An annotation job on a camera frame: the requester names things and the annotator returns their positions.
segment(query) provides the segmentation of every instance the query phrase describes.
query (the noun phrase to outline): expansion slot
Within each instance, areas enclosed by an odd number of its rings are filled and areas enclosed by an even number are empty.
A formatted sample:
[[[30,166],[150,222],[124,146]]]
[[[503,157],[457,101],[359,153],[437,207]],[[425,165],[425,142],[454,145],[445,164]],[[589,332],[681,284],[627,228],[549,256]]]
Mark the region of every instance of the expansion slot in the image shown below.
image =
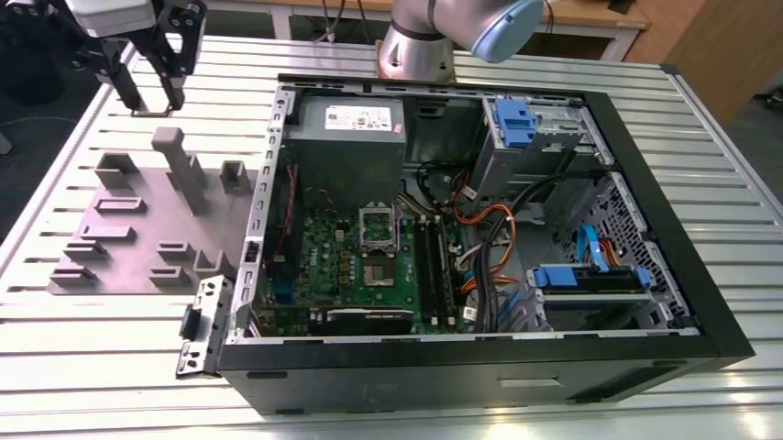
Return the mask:
[[[446,317],[449,314],[447,310],[447,292],[446,292],[446,285],[443,282],[443,269],[445,263],[443,258],[441,255],[441,238],[438,233],[438,225],[435,223],[430,223],[427,225],[427,250],[430,252],[430,261],[433,264],[433,284],[435,289],[435,296],[437,296],[437,315],[438,315],[438,322],[441,324],[446,323]]]
[[[438,235],[438,255],[441,257],[441,273],[443,274],[443,303],[445,303],[445,319],[449,325],[455,324],[454,318],[454,290],[451,289],[451,264],[450,253],[447,245],[446,224],[443,221],[437,225]]]
[[[454,325],[454,299],[442,221],[419,223],[415,231],[417,271],[422,321],[433,325]]]
[[[438,316],[437,312],[437,293],[433,284],[433,260],[430,260],[430,249],[427,240],[427,224],[419,223],[414,229],[415,237],[415,258],[417,273],[419,281],[419,304],[422,306],[422,321],[430,323]]]

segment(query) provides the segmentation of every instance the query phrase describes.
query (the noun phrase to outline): ram slot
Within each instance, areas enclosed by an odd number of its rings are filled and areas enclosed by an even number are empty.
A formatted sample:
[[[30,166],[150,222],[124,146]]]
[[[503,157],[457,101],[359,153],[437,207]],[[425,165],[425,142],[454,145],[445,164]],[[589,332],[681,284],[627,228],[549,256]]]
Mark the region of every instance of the ram slot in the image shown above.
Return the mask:
[[[435,289],[437,297],[437,316],[441,324],[447,323],[447,317],[450,314],[446,290],[446,284],[443,282],[443,273],[446,268],[446,262],[441,255],[441,234],[438,233],[438,225],[430,223],[427,225],[427,244],[430,250],[430,261],[433,263],[430,278],[433,280],[433,288]]]
[[[430,323],[437,317],[437,291],[433,286],[430,249],[426,224],[417,225],[414,230],[417,279],[419,281],[419,305],[422,306],[422,321]]]

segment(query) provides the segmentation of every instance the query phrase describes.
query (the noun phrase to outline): blue cable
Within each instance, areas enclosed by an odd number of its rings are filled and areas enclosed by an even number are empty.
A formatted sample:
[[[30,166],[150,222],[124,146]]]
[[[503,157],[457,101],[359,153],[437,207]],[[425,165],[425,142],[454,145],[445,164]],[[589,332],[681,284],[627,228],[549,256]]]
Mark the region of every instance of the blue cable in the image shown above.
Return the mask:
[[[581,263],[585,262],[586,240],[590,245],[590,255],[593,256],[594,263],[599,266],[599,271],[609,272],[610,266],[603,261],[603,256],[601,255],[599,233],[597,232],[597,228],[591,225],[582,225],[579,227],[579,234],[577,236],[577,260]]]

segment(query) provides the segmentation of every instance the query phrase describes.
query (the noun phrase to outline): white label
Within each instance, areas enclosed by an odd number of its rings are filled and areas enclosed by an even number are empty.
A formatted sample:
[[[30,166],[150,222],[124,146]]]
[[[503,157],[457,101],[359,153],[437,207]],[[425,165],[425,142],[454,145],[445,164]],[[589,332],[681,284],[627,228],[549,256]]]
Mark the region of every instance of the white label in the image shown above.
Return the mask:
[[[327,130],[393,131],[389,107],[331,105],[327,108]]]
[[[463,194],[466,195],[466,197],[470,200],[474,200],[477,198],[477,196],[479,195],[479,193],[477,192],[477,190],[474,190],[470,186],[466,185],[466,187],[463,188]]]
[[[479,313],[479,311],[477,309],[474,309],[473,307],[466,307],[463,309],[463,318],[467,321],[477,321],[477,314]]]

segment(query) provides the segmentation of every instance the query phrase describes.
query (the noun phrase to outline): open computer tower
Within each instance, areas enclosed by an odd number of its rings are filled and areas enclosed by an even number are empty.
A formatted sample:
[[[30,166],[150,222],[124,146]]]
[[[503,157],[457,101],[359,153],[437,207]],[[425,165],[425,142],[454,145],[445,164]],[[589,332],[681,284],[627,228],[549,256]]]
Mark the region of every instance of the open computer tower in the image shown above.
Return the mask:
[[[282,76],[267,141],[178,378],[371,413],[619,401],[753,356],[605,93]]]

